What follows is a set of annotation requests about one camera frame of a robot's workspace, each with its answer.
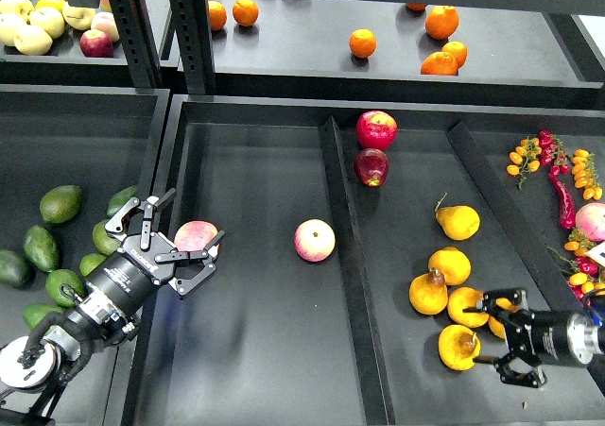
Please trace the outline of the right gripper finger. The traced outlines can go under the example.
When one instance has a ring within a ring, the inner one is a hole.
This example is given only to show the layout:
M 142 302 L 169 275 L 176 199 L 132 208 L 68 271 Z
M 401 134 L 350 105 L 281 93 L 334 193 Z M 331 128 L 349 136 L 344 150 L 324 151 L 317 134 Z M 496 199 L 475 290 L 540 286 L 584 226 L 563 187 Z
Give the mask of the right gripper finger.
M 462 312 L 486 313 L 505 325 L 513 324 L 514 316 L 526 309 L 526 291 L 508 288 L 485 291 L 474 306 L 465 307 Z
M 541 388 L 547 383 L 542 361 L 533 354 L 509 351 L 501 357 L 476 356 L 473 362 L 492 366 L 504 384 Z

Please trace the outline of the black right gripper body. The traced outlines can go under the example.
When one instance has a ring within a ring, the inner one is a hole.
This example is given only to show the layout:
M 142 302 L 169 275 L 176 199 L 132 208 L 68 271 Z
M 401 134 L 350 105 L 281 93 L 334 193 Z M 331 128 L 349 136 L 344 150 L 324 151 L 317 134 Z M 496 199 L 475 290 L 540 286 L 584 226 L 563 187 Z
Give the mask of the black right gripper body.
M 573 365 L 568 337 L 573 312 L 519 310 L 504 319 L 506 343 L 512 359 L 528 365 Z

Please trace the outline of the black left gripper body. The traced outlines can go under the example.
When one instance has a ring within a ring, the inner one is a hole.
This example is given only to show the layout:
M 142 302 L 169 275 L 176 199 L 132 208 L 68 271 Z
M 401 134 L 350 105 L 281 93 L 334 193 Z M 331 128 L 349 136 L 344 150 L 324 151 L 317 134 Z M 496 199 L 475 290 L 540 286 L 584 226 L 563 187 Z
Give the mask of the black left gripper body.
M 129 235 L 121 247 L 87 277 L 90 293 L 101 292 L 123 316 L 134 315 L 174 274 L 169 264 L 155 257 L 176 250 L 160 232 L 153 232 L 148 250 L 140 248 L 141 235 Z

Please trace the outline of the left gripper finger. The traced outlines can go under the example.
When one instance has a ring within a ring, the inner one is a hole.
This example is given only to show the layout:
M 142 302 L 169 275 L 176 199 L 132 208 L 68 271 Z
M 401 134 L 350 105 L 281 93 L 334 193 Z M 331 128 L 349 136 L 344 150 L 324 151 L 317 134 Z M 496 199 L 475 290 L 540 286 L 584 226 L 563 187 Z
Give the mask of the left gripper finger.
M 131 219 L 140 214 L 142 218 L 135 219 L 135 224 L 139 226 L 137 229 L 139 247 L 143 251 L 150 250 L 156 214 L 167 207 L 175 196 L 176 189 L 171 188 L 162 196 L 149 196 L 145 199 L 132 197 L 113 217 L 109 218 L 109 222 L 105 225 L 107 233 L 124 243 L 130 235 Z
M 179 299 L 187 298 L 215 274 L 218 247 L 224 236 L 225 231 L 220 230 L 202 250 L 178 251 L 173 247 L 156 254 L 154 283 L 169 285 Z

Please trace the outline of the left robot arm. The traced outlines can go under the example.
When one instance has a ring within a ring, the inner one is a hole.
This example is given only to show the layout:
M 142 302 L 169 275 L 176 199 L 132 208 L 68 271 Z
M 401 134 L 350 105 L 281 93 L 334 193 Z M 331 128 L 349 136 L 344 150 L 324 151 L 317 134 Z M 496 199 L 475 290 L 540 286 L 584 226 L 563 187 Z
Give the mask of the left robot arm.
M 119 246 L 88 276 L 85 296 L 73 293 L 74 307 L 46 314 L 29 334 L 1 348 L 1 397 L 37 397 L 24 413 L 3 409 L 2 424 L 54 424 L 51 414 L 66 386 L 94 354 L 136 336 L 138 312 L 149 298 L 164 285 L 185 298 L 214 274 L 224 231 L 199 249 L 180 251 L 154 229 L 156 214 L 175 195 L 129 199 L 105 226 Z

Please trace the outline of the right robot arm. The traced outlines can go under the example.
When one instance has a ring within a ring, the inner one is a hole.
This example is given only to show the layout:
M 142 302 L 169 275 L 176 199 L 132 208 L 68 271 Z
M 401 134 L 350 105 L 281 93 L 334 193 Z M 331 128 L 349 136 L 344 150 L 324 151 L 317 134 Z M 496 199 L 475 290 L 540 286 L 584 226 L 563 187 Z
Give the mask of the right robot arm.
M 492 366 L 505 384 L 540 388 L 547 382 L 544 365 L 586 367 L 604 353 L 604 327 L 591 312 L 532 310 L 521 288 L 486 291 L 463 311 L 486 313 L 504 326 L 508 352 L 474 362 Z

